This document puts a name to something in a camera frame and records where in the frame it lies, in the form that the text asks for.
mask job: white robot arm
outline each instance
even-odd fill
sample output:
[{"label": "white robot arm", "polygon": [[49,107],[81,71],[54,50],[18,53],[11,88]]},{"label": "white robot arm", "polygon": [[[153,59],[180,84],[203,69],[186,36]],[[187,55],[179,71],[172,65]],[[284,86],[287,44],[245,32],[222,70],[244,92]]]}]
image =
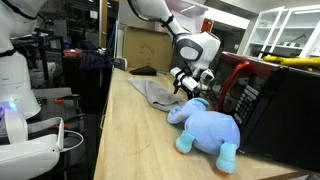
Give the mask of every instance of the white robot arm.
[{"label": "white robot arm", "polygon": [[169,34],[174,53],[185,64],[182,70],[174,68],[170,72],[177,79],[176,88],[180,82],[181,86],[194,92],[201,77],[213,79],[212,73],[206,70],[220,47],[218,37],[209,32],[191,34],[174,18],[165,0],[128,0],[128,3],[137,17],[144,21],[161,23]]},{"label": "white robot arm", "polygon": [[59,134],[28,140],[28,126],[12,102],[0,103],[0,126],[5,127],[10,144],[0,146],[2,179],[31,179],[51,170],[63,150],[64,123]]}]

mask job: elephant foot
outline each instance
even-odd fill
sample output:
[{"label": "elephant foot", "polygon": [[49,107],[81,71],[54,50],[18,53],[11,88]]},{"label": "elephant foot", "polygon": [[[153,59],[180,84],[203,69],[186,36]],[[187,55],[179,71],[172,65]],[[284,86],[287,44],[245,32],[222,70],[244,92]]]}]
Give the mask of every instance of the elephant foot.
[{"label": "elephant foot", "polygon": [[181,136],[176,140],[176,147],[179,152],[187,154],[192,148],[192,143],[195,137],[189,133],[188,130],[184,130]]},{"label": "elephant foot", "polygon": [[223,143],[220,147],[220,155],[216,161],[217,168],[227,174],[233,174],[236,171],[236,150],[235,144]]},{"label": "elephant foot", "polygon": [[222,176],[228,176],[228,175],[231,175],[231,174],[229,174],[229,173],[227,173],[227,172],[224,172],[224,171],[220,170],[218,167],[216,167],[215,169],[216,169],[216,170],[217,170],[217,172],[218,172],[220,175],[222,175]]},{"label": "elephant foot", "polygon": [[178,147],[175,145],[174,146],[174,149],[178,152],[178,153],[180,153],[180,154],[182,154],[182,155],[185,155],[185,153],[182,153],[179,149],[178,149]]}]

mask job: microwave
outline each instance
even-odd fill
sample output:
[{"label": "microwave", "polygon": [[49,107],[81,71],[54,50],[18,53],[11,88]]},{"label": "microwave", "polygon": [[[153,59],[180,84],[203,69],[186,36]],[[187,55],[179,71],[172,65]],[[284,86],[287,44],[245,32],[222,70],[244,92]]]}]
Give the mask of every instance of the microwave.
[{"label": "microwave", "polygon": [[320,74],[220,55],[209,99],[240,130],[239,151],[320,170]]}]

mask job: stuffed animal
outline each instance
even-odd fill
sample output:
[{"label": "stuffed animal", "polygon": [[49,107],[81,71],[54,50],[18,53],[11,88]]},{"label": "stuffed animal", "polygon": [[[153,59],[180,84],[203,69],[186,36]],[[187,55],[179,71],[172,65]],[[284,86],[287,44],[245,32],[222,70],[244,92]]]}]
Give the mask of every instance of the stuffed animal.
[{"label": "stuffed animal", "polygon": [[236,150],[240,132],[234,119],[215,111],[206,111],[209,103],[193,98],[183,106],[176,106],[168,114],[170,124],[184,123],[184,131],[176,140],[181,153],[190,152],[192,145],[209,154],[219,155],[218,170],[232,174],[236,171]]}]

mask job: wooden table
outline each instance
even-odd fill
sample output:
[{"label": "wooden table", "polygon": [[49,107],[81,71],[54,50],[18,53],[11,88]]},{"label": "wooden table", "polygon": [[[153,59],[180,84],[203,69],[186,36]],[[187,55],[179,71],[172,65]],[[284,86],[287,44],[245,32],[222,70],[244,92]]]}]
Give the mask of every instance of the wooden table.
[{"label": "wooden table", "polygon": [[[186,155],[175,149],[182,127],[170,125],[167,113],[152,108],[128,79],[150,78],[173,92],[173,77],[132,76],[115,69],[96,165],[96,180],[261,179],[295,169],[258,156],[238,154],[237,172],[222,176],[217,156],[195,148]],[[183,92],[177,96],[186,100]]]}]

